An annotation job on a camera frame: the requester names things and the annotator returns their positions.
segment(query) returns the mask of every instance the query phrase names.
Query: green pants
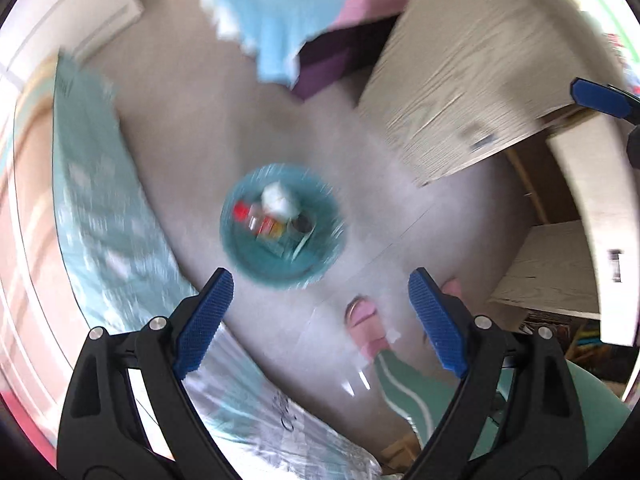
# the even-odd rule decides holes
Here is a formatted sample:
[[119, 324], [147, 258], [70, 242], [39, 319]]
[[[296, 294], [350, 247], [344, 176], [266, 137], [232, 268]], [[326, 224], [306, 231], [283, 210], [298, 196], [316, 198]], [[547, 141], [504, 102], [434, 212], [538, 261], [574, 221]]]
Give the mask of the green pants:
[[[578, 393], [591, 463], [609, 445], [630, 410], [596, 377], [572, 362], [567, 364]], [[453, 398], [455, 388], [425, 377], [391, 350], [380, 352], [374, 366], [386, 403], [409, 422], [424, 447]], [[503, 370], [500, 375], [498, 390], [505, 398], [512, 377], [512, 370]], [[497, 425], [487, 419], [472, 458], [491, 449], [497, 430]]]

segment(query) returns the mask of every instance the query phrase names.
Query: slipper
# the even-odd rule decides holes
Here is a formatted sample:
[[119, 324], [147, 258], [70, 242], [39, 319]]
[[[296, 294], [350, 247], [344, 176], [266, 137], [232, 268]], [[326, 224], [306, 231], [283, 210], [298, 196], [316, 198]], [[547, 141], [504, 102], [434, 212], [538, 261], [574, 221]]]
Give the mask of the slipper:
[[381, 350], [389, 349], [378, 308], [369, 298], [358, 296], [347, 307], [344, 323], [360, 353], [372, 362]]

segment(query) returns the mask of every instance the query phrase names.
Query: person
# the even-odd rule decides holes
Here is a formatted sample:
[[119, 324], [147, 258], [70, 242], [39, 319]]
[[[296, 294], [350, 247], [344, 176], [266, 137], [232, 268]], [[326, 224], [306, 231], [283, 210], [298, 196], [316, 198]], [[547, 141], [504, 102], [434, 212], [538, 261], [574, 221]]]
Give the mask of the person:
[[[462, 300], [462, 287], [457, 279], [445, 283], [441, 290]], [[409, 422], [424, 447], [444, 416], [455, 388], [421, 374], [393, 352], [371, 298], [357, 296], [351, 301], [345, 312], [345, 325], [361, 354], [373, 364], [385, 402]], [[567, 364], [578, 394], [591, 464], [620, 430], [630, 410], [596, 377], [572, 362]], [[500, 375], [498, 391], [505, 399], [512, 377], [513, 370], [509, 369]], [[497, 431], [497, 423], [487, 418], [472, 458], [492, 448]]]

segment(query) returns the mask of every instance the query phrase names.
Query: red bottle cap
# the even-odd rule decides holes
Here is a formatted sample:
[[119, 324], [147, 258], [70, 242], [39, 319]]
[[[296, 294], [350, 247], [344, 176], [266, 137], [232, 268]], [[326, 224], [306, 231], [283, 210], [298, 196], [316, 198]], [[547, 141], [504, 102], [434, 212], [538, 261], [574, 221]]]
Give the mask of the red bottle cap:
[[244, 222], [249, 216], [251, 207], [244, 202], [237, 202], [234, 206], [234, 219], [237, 222]]

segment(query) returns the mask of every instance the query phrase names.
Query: floor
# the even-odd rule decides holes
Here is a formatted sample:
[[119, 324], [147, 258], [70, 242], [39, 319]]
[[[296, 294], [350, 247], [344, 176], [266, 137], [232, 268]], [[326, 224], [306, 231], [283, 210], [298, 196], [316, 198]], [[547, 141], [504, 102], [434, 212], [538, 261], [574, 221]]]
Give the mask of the floor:
[[320, 282], [287, 292], [235, 272], [225, 320], [271, 380], [379, 455], [410, 428], [347, 336], [345, 306], [356, 294], [375, 298], [399, 356], [453, 382], [423, 340], [409, 273], [424, 266], [439, 283], [457, 276], [473, 312], [517, 326], [518, 309], [485, 301], [534, 222], [524, 189], [502, 155], [419, 189], [354, 109], [366, 72], [301, 104], [255, 81], [254, 62], [216, 40], [198, 0], [142, 3], [142, 19], [90, 65], [116, 85], [124, 135], [178, 262], [196, 286], [218, 266], [233, 270], [218, 238], [220, 210], [250, 170], [294, 162], [332, 184], [348, 223], [338, 262]]

